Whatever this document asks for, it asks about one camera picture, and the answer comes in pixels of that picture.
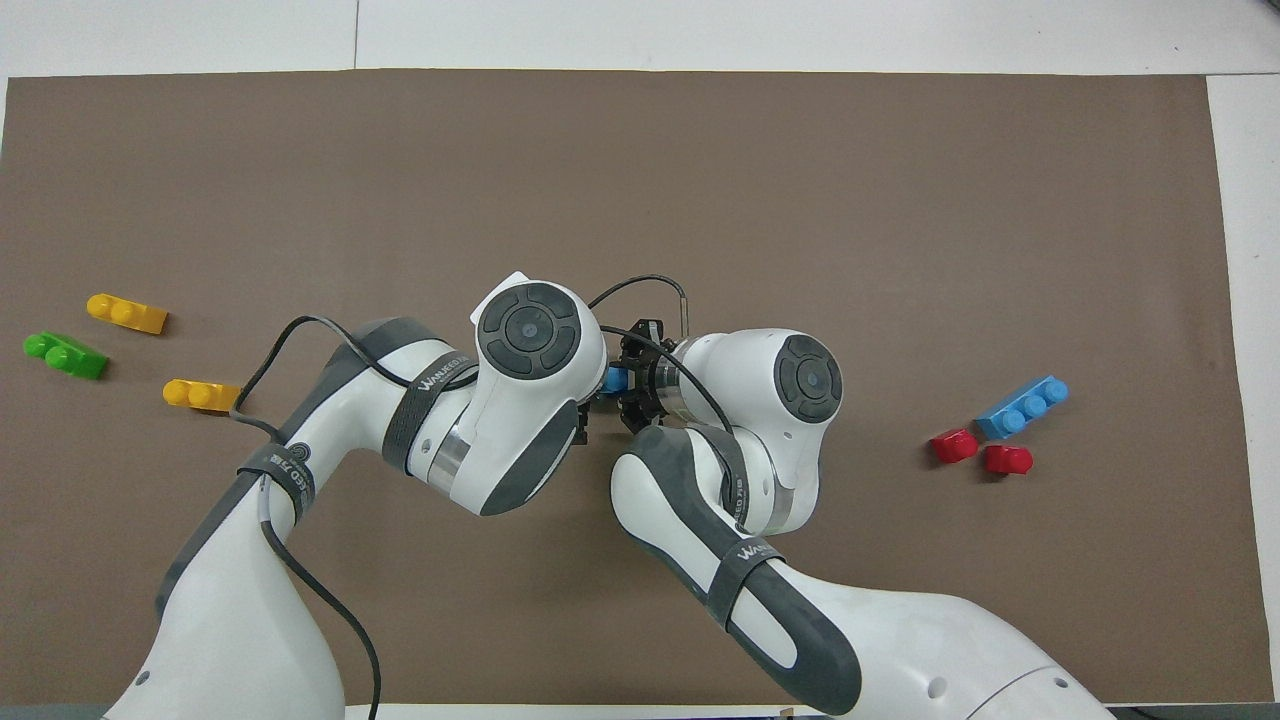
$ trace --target green block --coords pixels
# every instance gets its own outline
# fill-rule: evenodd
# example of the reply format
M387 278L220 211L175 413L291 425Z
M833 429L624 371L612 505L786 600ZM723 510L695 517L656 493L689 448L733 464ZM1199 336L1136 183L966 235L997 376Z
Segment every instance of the green block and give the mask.
M22 351L32 357L44 357L50 368L77 378L96 380L106 366L106 355L64 334L33 334L23 341Z

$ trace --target blue block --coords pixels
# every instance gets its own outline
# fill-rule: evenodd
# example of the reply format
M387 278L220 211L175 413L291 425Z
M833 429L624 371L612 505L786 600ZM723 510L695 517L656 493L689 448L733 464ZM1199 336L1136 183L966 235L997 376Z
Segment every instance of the blue block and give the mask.
M1066 383L1053 375L1037 378L978 415L978 427L987 439L1005 439L1066 400L1069 392Z
M600 387L600 395L605 397L612 397L614 395L622 395L631 388L631 372L626 368L617 368L611 365L604 374L604 386Z

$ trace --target yellow block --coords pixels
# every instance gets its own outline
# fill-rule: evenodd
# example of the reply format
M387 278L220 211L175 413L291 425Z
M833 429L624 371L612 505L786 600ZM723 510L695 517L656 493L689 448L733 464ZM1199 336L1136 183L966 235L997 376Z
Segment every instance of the yellow block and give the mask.
M178 407L227 413L241 388L200 380L172 379L164 384L164 401Z
M88 302L84 304L84 309L99 320L106 320L122 328L131 328L151 334L160 334L160 331L164 329L164 319L169 316L168 310L133 302L105 292L90 297Z

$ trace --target red block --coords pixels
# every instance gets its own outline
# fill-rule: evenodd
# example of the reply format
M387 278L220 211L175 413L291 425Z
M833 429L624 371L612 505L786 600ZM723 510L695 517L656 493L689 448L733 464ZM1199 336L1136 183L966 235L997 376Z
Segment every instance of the red block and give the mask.
M1034 462L1032 451L1025 447L1012 445L987 446L987 469L992 473L1025 475L1027 470L1030 470Z
M929 441L933 454L943 462L959 462L978 454L978 438L964 428L947 430Z

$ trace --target white robotic arm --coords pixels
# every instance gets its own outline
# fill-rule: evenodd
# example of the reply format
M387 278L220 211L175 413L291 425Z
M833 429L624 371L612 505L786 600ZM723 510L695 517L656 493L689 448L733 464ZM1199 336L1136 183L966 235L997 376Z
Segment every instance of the white robotic arm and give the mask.
M826 347L791 331L745 331L689 338L675 356L721 401L732 436L657 361L652 391L690 425L636 434L614 465L614 512L783 689L849 717L1110 720L1048 655L977 605L827 583L759 537L813 510L818 445L842 395ZM746 488L745 502L735 488Z
M577 404L604 374L595 319L561 286L517 273L472 318L479 361L407 318L361 328L365 357L333 354L279 442L242 465L165 575L155 643L105 717L343 717L333 656L260 523L287 538L360 447L477 515L518 507L563 459Z

